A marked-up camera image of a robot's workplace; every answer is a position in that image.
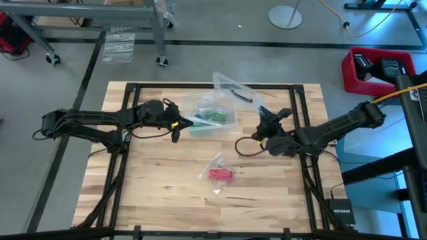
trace white stand base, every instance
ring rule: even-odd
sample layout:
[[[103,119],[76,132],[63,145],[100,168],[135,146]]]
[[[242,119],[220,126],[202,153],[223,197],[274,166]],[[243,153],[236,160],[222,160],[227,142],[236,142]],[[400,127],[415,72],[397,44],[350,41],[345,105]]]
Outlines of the white stand base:
[[[268,20],[281,29],[293,29],[298,27],[302,22],[301,13],[295,12],[294,18],[291,20],[292,13],[294,12],[293,7],[289,6],[276,6],[268,12]]]

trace black clamp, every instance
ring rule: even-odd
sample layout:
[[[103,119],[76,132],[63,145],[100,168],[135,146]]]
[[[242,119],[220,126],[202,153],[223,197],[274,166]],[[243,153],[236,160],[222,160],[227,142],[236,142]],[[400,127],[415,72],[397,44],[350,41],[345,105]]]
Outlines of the black clamp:
[[[283,229],[283,238],[282,240],[292,240],[291,229],[284,228]]]
[[[222,238],[222,233],[219,231],[207,231],[202,237],[206,239],[220,239]]]
[[[139,235],[140,231],[141,231],[141,226],[139,225],[133,228],[132,240],[142,240],[142,236]]]

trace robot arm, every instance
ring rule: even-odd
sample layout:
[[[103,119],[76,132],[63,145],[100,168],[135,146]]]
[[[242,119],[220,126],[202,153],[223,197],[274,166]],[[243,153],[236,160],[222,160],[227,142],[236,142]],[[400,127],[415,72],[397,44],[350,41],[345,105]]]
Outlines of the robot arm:
[[[179,139],[179,132],[193,122],[179,114],[178,106],[169,99],[151,100],[144,104],[117,112],[56,110],[42,116],[41,134],[55,139],[70,135],[105,145],[109,153],[123,153],[123,133],[118,130],[100,131],[84,125],[115,125],[122,131],[137,127],[166,128],[171,132],[172,142]]]
[[[386,117],[377,105],[369,102],[359,103],[349,113],[315,127],[302,127],[293,131],[284,131],[280,120],[292,114],[290,109],[282,109],[278,114],[266,108],[260,109],[260,124],[251,138],[262,141],[268,138],[266,149],[273,156],[279,154],[319,155],[335,139],[343,138],[347,133],[359,128],[376,128],[384,123]]]

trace wooden table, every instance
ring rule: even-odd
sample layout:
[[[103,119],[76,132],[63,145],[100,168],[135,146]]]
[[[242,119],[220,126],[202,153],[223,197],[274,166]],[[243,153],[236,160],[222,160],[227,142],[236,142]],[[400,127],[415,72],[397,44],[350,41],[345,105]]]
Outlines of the wooden table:
[[[126,82],[109,83],[102,111],[120,109],[125,85]],[[327,121],[320,85],[305,84],[304,88],[312,125]],[[181,105],[181,98],[187,94],[208,91],[143,88],[139,103],[167,97]],[[258,91],[273,112],[290,108],[288,91]],[[300,101],[297,101],[301,125],[304,125]],[[268,153],[240,157],[234,151],[235,140],[253,133],[260,120],[257,113],[244,109],[238,109],[238,118],[239,124],[222,135],[200,139],[184,130],[178,143],[172,143],[169,135],[154,139],[133,138],[116,229],[133,230],[134,225],[141,225],[148,231],[282,232],[288,227],[293,233],[310,232],[299,157],[272,157]],[[282,125],[288,131],[294,129],[293,117],[282,120]],[[99,129],[111,128],[102,126]],[[149,127],[134,131],[143,136],[162,132]],[[93,144],[91,151],[102,148],[100,144]],[[216,195],[208,182],[199,180],[199,174],[219,151],[236,168],[238,176]],[[253,153],[259,151],[259,146],[255,141],[242,141],[240,151]],[[336,153],[333,147],[328,151]],[[82,222],[101,199],[109,156],[103,152],[89,159],[74,225]],[[324,194],[329,197],[330,188],[342,182],[340,167],[331,155],[322,154],[319,168]],[[335,187],[334,195],[346,197],[344,187]],[[313,199],[316,222],[321,228],[320,208]],[[105,223],[109,222],[111,203],[112,200],[107,207]]]

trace red plastic crate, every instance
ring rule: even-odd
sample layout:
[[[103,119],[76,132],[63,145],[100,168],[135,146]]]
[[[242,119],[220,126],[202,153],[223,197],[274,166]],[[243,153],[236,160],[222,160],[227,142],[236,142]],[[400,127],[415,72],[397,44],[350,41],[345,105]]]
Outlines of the red plastic crate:
[[[354,63],[354,54],[363,54],[364,57],[369,59],[373,64],[377,64],[381,59],[396,59],[403,63],[406,74],[411,76],[415,75],[415,67],[412,62],[411,55],[403,51],[389,51],[381,49],[369,49],[364,47],[351,47],[350,52],[342,60],[342,77],[344,79],[344,89],[348,93],[357,93],[363,95],[371,95],[375,97],[382,97],[396,91],[393,85],[381,83],[367,83],[361,81],[356,75],[356,65]]]

